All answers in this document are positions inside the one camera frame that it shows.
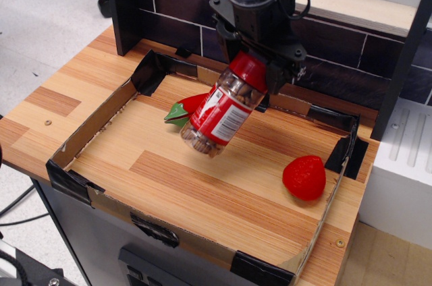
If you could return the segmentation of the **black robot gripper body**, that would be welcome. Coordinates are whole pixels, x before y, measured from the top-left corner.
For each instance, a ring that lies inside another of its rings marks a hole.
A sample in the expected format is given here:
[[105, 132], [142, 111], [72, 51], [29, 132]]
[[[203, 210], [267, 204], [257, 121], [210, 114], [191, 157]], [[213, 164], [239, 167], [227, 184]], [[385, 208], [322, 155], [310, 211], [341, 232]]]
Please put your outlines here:
[[248, 51], [266, 66], [272, 61], [293, 63], [297, 77], [304, 72], [306, 50], [292, 30], [292, 22], [307, 13], [295, 14], [295, 0], [210, 0], [217, 41], [221, 34], [239, 32]]

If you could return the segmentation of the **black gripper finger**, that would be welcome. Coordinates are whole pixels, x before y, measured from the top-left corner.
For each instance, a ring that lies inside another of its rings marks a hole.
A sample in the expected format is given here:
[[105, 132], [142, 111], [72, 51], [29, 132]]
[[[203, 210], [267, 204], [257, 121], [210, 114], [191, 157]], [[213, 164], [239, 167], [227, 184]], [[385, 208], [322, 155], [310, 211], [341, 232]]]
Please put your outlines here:
[[221, 34], [221, 49], [228, 63], [231, 63], [240, 51], [248, 52], [239, 32]]
[[281, 88], [291, 83], [297, 76], [297, 69], [293, 63], [272, 61], [266, 66], [266, 84], [269, 94], [278, 94]]

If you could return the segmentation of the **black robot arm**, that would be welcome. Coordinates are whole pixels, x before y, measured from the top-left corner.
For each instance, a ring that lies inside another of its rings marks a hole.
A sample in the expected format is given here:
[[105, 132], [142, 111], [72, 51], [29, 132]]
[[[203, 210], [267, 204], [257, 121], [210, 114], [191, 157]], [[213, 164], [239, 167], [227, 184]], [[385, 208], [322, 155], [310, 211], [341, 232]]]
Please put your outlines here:
[[252, 51], [266, 63], [269, 94], [299, 78], [306, 50], [292, 30], [310, 5], [296, 13], [296, 0], [210, 0], [217, 40], [231, 62], [240, 51]]

